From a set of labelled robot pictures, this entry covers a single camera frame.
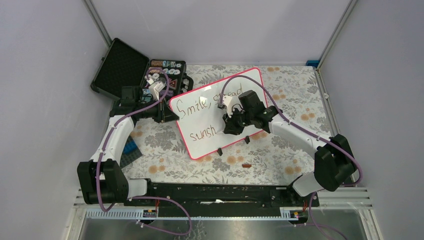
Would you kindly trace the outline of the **pink framed whiteboard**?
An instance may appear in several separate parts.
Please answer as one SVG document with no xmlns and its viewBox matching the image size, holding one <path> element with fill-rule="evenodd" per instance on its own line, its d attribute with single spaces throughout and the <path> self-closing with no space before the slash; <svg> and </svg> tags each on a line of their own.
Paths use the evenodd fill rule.
<svg viewBox="0 0 424 240">
<path fill-rule="evenodd" d="M 224 130 L 223 115 L 227 112 L 218 108 L 221 92 L 238 101 L 240 94 L 253 90 L 264 105 L 268 105 L 259 68 L 242 71 L 233 78 L 230 83 L 226 77 L 170 99 L 170 109 L 179 116 L 176 124 L 191 159 L 217 152 L 260 132 L 260 129 L 248 126 L 240 135 L 217 134 Z"/>
</svg>

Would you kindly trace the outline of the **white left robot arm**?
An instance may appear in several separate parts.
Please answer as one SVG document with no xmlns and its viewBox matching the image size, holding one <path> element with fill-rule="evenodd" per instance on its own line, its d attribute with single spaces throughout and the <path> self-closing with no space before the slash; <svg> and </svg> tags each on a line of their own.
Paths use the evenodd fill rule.
<svg viewBox="0 0 424 240">
<path fill-rule="evenodd" d="M 82 161 L 77 166 L 86 204 L 99 205 L 107 212 L 109 209 L 105 204 L 123 204 L 134 197 L 144 206 L 154 202 L 155 192 L 148 187 L 149 180 L 127 179 L 120 162 L 127 139 L 139 119 L 151 118 L 158 123 L 178 119 L 165 101 L 169 91 L 163 83 L 150 85 L 147 92 L 138 86 L 122 88 L 122 97 L 110 112 L 108 127 L 99 147 L 89 161 Z"/>
</svg>

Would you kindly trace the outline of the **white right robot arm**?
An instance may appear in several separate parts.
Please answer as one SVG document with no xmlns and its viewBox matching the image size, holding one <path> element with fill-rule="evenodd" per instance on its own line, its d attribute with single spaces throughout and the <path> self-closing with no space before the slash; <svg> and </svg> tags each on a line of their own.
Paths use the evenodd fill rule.
<svg viewBox="0 0 424 240">
<path fill-rule="evenodd" d="M 313 192 L 334 192 L 359 169 L 344 136 L 331 137 L 312 132 L 287 118 L 275 105 L 265 107 L 253 90 L 242 93 L 237 100 L 228 95 L 221 96 L 218 108 L 226 109 L 222 117 L 224 134 L 241 135 L 246 127 L 254 126 L 288 139 L 313 158 L 313 171 L 301 175 L 289 185 L 286 198 L 293 206 L 301 205 Z"/>
</svg>

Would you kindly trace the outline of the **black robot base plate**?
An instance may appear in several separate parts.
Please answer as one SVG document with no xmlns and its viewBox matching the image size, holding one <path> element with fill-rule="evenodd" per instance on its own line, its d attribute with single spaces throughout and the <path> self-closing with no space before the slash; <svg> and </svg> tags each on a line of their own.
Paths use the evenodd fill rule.
<svg viewBox="0 0 424 240">
<path fill-rule="evenodd" d="M 304 207 L 317 197 L 311 193 L 302 196 L 294 188 L 275 185 L 231 185 L 231 184 L 195 184 L 163 183 L 149 181 L 146 190 L 129 197 L 159 197 L 174 200 L 180 204 L 246 203 L 265 207 Z"/>
</svg>

